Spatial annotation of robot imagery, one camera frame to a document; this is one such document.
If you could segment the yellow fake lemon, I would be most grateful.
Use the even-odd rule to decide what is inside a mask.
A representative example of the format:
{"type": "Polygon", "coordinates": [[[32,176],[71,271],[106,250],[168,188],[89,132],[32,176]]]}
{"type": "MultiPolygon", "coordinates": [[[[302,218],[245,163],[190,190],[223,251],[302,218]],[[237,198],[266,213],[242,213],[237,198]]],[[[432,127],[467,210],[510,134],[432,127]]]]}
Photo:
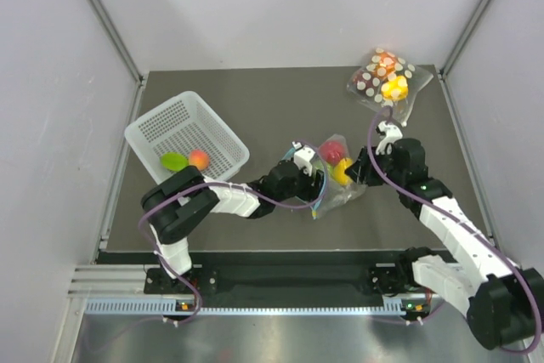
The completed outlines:
{"type": "Polygon", "coordinates": [[[353,165],[353,163],[353,160],[349,157],[342,158],[332,169],[333,180],[341,186],[350,185],[352,183],[352,179],[346,174],[346,171],[353,165]]]}

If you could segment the green fake pear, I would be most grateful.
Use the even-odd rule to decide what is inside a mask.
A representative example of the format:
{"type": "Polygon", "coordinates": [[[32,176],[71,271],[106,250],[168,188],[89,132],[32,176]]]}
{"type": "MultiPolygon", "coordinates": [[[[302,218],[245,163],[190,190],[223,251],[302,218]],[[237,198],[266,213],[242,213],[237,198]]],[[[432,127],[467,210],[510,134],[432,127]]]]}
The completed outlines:
{"type": "Polygon", "coordinates": [[[328,162],[326,162],[326,171],[327,171],[328,177],[331,178],[333,175],[333,166],[328,162]]]}

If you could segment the red fake apple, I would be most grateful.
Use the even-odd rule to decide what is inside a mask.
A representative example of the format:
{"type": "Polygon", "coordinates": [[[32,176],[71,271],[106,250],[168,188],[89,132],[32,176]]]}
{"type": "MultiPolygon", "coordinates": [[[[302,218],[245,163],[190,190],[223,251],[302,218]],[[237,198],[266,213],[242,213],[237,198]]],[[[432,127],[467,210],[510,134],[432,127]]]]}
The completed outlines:
{"type": "Polygon", "coordinates": [[[324,142],[319,147],[319,153],[333,167],[347,156],[346,148],[339,139],[330,139],[324,142]]]}

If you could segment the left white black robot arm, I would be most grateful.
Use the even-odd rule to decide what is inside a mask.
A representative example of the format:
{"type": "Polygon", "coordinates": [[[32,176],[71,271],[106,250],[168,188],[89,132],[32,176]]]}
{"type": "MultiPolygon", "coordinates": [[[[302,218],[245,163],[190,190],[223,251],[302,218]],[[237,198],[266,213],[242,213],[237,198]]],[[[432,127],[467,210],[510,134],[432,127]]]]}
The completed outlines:
{"type": "Polygon", "coordinates": [[[149,223],[163,281],[175,292],[192,284],[189,234],[211,213],[263,218],[277,207],[316,205],[326,190],[327,171],[282,160],[248,184],[219,182],[194,166],[185,167],[143,195],[140,204],[149,223]]]}

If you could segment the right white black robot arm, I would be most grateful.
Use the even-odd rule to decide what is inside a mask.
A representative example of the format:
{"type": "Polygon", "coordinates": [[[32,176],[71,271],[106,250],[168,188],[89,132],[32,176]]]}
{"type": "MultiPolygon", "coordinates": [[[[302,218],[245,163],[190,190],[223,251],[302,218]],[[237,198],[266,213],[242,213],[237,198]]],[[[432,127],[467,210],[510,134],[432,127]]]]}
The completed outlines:
{"type": "Polygon", "coordinates": [[[543,278],[521,269],[494,247],[461,210],[451,191],[428,174],[426,152],[417,139],[386,138],[365,146],[346,174],[368,187],[388,184],[416,219],[432,231],[461,265],[452,269],[427,248],[405,251],[396,278],[409,292],[424,286],[464,316],[485,349],[532,338],[541,339],[543,278]]]}

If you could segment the orange peach fake fruit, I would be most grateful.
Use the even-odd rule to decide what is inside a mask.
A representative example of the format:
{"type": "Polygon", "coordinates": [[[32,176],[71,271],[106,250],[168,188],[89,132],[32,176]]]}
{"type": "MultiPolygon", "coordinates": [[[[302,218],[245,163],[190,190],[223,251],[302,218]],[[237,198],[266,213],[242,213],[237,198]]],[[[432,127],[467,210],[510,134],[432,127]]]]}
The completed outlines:
{"type": "Polygon", "coordinates": [[[199,170],[205,170],[210,163],[209,155],[203,150],[193,150],[189,153],[188,163],[199,170]]]}

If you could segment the clear blue zip top bag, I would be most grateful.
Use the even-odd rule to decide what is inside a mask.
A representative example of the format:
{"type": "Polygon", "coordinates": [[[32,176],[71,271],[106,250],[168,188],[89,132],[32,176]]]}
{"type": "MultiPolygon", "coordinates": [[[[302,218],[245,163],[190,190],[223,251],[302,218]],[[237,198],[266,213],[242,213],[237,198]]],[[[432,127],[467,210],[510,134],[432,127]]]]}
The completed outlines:
{"type": "MultiPolygon", "coordinates": [[[[346,148],[346,153],[347,153],[346,157],[351,158],[351,155],[349,154],[347,141],[342,135],[333,134],[324,142],[330,139],[339,139],[341,142],[343,142],[346,148]]],[[[314,157],[314,160],[312,161],[313,166],[319,162],[322,163],[324,167],[326,166],[326,160],[323,159],[321,155],[314,157]]],[[[319,200],[317,204],[314,204],[312,207],[310,207],[312,218],[313,219],[322,218],[327,212],[331,211],[332,209],[343,206],[349,201],[361,196],[365,192],[365,189],[366,188],[363,185],[359,185],[354,182],[352,182],[348,186],[341,186],[338,183],[336,183],[332,177],[329,178],[327,174],[324,195],[322,196],[322,198],[319,200]]]]}

